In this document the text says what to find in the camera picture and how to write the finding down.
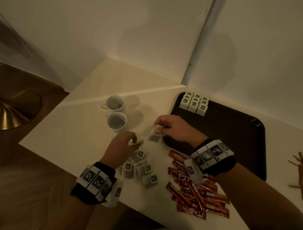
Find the white mug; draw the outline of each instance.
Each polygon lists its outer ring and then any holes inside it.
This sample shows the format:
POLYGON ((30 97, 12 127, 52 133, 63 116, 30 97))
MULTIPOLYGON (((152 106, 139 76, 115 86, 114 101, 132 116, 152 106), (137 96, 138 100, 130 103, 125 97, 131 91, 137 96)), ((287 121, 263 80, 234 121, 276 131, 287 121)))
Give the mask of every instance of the white mug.
POLYGON ((113 112, 110 115, 105 115, 107 118, 107 126, 111 128, 115 133, 121 133, 125 131, 127 117, 124 113, 113 112))
POLYGON ((124 112, 125 111, 125 102, 123 98, 119 95, 110 96, 105 104, 100 105, 101 108, 106 109, 112 112, 124 112))

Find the gold metal base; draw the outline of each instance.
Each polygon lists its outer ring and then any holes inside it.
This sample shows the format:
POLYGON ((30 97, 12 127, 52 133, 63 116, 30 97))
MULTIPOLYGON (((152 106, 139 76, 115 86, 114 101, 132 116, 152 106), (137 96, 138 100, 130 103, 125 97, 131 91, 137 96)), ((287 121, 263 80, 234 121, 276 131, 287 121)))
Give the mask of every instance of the gold metal base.
POLYGON ((0 130, 12 129, 32 120, 41 108, 41 98, 22 91, 10 99, 0 98, 0 130))

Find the white wall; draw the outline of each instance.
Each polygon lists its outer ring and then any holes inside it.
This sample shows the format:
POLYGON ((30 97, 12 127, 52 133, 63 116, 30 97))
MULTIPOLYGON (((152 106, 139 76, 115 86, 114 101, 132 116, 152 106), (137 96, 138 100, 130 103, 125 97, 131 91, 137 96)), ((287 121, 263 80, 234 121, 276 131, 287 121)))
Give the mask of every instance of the white wall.
POLYGON ((226 1, 189 86, 303 128, 303 2, 226 1))
POLYGON ((101 61, 181 82, 211 0, 1 0, 4 17, 36 52, 12 65, 74 89, 101 61))

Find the wooden floor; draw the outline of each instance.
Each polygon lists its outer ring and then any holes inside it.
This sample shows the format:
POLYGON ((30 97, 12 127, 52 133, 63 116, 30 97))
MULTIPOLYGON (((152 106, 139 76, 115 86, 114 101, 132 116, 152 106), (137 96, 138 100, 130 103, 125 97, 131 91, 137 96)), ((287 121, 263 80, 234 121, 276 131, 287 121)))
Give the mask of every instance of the wooden floor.
MULTIPOLYGON (((65 204, 75 177, 18 144, 67 95, 61 87, 5 64, 0 64, 0 92, 30 89, 39 93, 42 108, 24 126, 0 130, 0 230, 38 230, 56 217, 65 204)), ((87 229, 110 229, 125 209, 102 205, 96 209, 87 229)))

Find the dark brown tray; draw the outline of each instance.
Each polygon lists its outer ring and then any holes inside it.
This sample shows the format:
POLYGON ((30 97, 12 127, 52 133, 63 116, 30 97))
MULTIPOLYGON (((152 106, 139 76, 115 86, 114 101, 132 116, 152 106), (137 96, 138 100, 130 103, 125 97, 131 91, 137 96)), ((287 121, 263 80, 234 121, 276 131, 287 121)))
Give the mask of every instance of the dark brown tray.
MULTIPOLYGON (((179 94, 171 114, 182 117, 208 137, 220 139, 235 153, 237 162, 266 180, 265 128, 262 122, 213 101, 209 101, 205 116, 200 116, 179 108, 184 94, 179 94)), ((194 152, 187 142, 179 142, 169 136, 163 137, 163 140, 167 146, 184 154, 194 152)))

